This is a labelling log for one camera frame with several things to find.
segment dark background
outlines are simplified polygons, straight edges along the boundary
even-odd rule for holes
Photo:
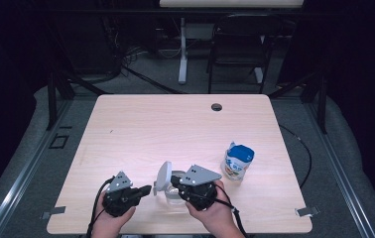
[[[341,21],[299,21],[279,81],[298,80],[326,58],[332,60],[325,75],[328,96],[348,121],[361,151],[363,170],[375,188],[375,4],[370,2],[344,5],[334,0],[308,1],[305,12],[336,11],[350,17]],[[53,68],[59,65],[104,74],[119,69],[113,52],[116,49],[109,45],[99,18],[62,16],[47,28],[23,15],[17,8],[23,4],[26,1],[0,0],[0,176],[31,120],[36,106],[33,94],[47,85]],[[89,0],[78,4],[97,6]],[[64,49],[59,47],[58,39]],[[96,60],[83,59],[78,53]]]

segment desk leg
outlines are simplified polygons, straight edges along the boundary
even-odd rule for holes
[[[188,57],[185,18],[181,18],[181,67],[179,69],[179,84],[187,83]]]
[[[313,101],[317,92],[319,92],[318,103],[317,103],[317,124],[323,134],[326,134],[325,128],[325,113],[326,113],[326,88],[327,88],[327,78],[323,73],[312,72],[309,75],[302,77],[301,79],[290,82],[287,86],[278,89],[277,91],[269,94],[269,98],[277,98],[284,93],[292,90],[296,86],[307,82],[305,90],[302,92],[301,100],[303,103],[310,103]]]
[[[258,84],[262,83],[262,78],[264,77],[264,73],[262,72],[262,67],[255,67],[253,71],[255,72],[256,82]]]

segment table top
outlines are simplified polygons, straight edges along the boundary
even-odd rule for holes
[[[160,0],[161,7],[301,8],[304,0]]]
[[[214,111],[218,103],[222,110]],[[222,176],[247,233],[306,233],[308,217],[271,102],[265,95],[103,95],[97,99],[63,184],[48,231],[86,232],[101,185],[123,171],[133,187],[153,185],[165,161],[174,171],[196,164],[220,173],[231,142],[255,152],[243,182]],[[122,234],[203,234],[184,204],[169,205],[162,191],[141,199]]]

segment gray carpet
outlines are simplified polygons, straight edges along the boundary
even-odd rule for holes
[[[282,63],[282,55],[283,51],[275,54],[276,57],[268,76],[269,82],[265,90],[266,93],[276,89],[275,80]],[[167,59],[149,54],[139,54],[129,67],[168,87],[186,93],[206,93],[206,53],[203,50],[189,52],[186,85],[178,84],[179,57]],[[220,73],[227,75],[230,71],[223,71],[222,69]],[[256,85],[238,85],[241,84],[240,82],[252,82],[255,80],[253,75],[246,73],[244,79],[238,77],[237,79],[240,81],[236,81],[235,88],[227,83],[221,85],[221,87],[226,87],[219,88],[218,93],[254,93],[254,89],[257,88]],[[117,94],[165,93],[134,75],[128,74],[125,70],[117,78],[95,85]],[[50,235],[46,231],[49,220],[40,219],[42,212],[49,211],[56,204],[67,170],[95,103],[95,96],[92,92],[78,85],[74,85],[73,88],[76,92],[76,98],[70,103],[70,107],[53,132],[68,136],[68,140],[63,149],[44,150],[31,182],[26,187],[23,196],[20,197],[18,205],[13,207],[14,212],[8,217],[5,225],[1,227],[0,237],[78,237],[78,235]],[[15,179],[20,175],[21,169],[33,158],[45,135],[45,129],[48,125],[46,89],[43,88],[39,91],[36,97],[38,109],[31,125],[4,176],[0,179],[0,206]],[[67,105],[60,98],[59,100],[60,105]],[[286,97],[272,100],[272,103],[279,123],[298,135],[312,153],[312,170],[309,179],[303,186],[302,193],[306,204],[317,206],[321,213],[312,218],[313,230],[309,234],[259,234],[256,237],[361,237],[343,193],[332,173],[326,148],[320,140],[317,129],[313,126],[313,116],[309,113],[309,108],[312,108],[312,106],[302,104],[294,91]],[[375,231],[375,192],[361,170],[361,158],[355,139],[346,121],[342,118],[340,110],[330,100],[327,103],[326,128],[328,138],[340,158]],[[285,129],[281,129],[281,131],[298,182],[302,182],[310,164],[309,155],[295,136]]]

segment metal bracket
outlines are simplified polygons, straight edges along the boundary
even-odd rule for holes
[[[40,216],[40,219],[42,219],[42,220],[49,219],[51,217],[51,215],[64,213],[65,209],[66,209],[65,206],[52,208],[51,211],[43,212],[42,215]]]
[[[299,217],[302,217],[302,216],[313,217],[314,215],[318,215],[319,213],[320,213],[320,210],[316,206],[296,209],[296,214]]]
[[[107,188],[107,193],[121,190],[132,185],[131,180],[125,175],[124,172],[119,172],[114,180],[111,182],[109,188]]]
[[[193,165],[182,176],[181,184],[183,185],[201,185],[210,181],[221,179],[221,175],[216,172],[207,170],[197,165]]]

